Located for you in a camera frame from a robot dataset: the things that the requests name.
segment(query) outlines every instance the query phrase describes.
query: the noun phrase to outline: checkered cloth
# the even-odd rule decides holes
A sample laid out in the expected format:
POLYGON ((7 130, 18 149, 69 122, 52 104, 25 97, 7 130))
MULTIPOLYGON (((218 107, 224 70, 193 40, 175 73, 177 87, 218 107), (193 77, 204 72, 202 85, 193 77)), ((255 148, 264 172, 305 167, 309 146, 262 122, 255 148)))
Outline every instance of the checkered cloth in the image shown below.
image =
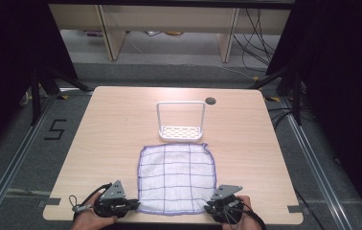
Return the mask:
POLYGON ((142 213, 175 216, 204 213, 216 189, 215 161, 207 144, 144 147, 138 167, 142 213))

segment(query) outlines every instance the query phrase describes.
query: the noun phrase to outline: human hand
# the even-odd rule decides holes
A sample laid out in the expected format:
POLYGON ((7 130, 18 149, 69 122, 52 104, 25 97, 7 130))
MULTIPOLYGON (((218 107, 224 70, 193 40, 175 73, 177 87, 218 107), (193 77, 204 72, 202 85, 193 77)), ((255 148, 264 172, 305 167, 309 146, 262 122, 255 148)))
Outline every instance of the human hand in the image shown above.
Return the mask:
MULTIPOLYGON (((86 204, 94 204, 100 193, 92 196, 86 204)), ((93 208, 88 208, 82 211, 74 221, 71 230, 99 230, 108 225, 112 225, 118 221, 118 218, 113 216, 111 218, 101 218, 95 214, 93 208)))
MULTIPOLYGON (((238 195, 244 204, 243 210, 250 211, 252 209, 252 205, 250 203, 250 197, 247 195, 238 195)), ((261 230, 260 225, 252 218, 247 216, 247 214, 242 214, 241 219, 238 224, 229 224, 229 223, 222 223, 223 230, 261 230)))

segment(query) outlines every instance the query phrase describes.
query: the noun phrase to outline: table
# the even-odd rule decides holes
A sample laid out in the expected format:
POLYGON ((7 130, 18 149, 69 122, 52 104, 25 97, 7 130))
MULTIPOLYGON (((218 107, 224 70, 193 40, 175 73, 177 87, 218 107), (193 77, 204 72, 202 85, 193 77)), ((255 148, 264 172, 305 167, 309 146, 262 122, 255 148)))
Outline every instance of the table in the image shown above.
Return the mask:
MULTIPOLYGON (((209 97, 216 103, 206 105, 199 143, 207 143, 214 156, 217 186, 241 185, 238 194, 251 197, 266 224, 300 224, 302 213, 288 211, 288 206, 299 203, 262 95, 242 89, 98 87, 50 196, 60 198, 60 203, 47 205, 43 217, 72 219, 69 195, 82 202, 102 184, 117 179, 127 198, 137 198, 140 151, 143 146, 164 144, 158 134, 156 104, 209 97)), ((164 217, 129 212, 120 221, 215 224, 208 214, 164 217)))

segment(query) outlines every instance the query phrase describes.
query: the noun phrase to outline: cloth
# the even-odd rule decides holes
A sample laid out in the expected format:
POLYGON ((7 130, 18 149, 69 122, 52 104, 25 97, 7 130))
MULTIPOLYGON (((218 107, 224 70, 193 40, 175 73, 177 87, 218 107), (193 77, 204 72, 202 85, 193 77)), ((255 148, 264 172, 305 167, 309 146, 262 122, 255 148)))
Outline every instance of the cloth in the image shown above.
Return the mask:
POLYGON ((215 161, 207 144, 144 147, 138 167, 142 213, 175 216, 204 213, 216 190, 215 161))

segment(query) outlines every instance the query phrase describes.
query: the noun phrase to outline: white basket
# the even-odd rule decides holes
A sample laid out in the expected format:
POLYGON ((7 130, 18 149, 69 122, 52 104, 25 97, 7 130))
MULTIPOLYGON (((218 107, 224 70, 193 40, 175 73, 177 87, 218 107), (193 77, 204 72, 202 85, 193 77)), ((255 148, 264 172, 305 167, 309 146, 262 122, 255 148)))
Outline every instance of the white basket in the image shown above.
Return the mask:
POLYGON ((160 102, 156 105, 157 107, 157 118, 159 126, 160 138, 168 142, 197 142, 201 139, 203 130, 202 126, 204 123, 205 115, 205 103, 201 101, 192 102, 160 102), (164 126, 161 122, 160 116, 160 105, 162 104, 201 104, 202 115, 200 119, 200 126, 164 126))

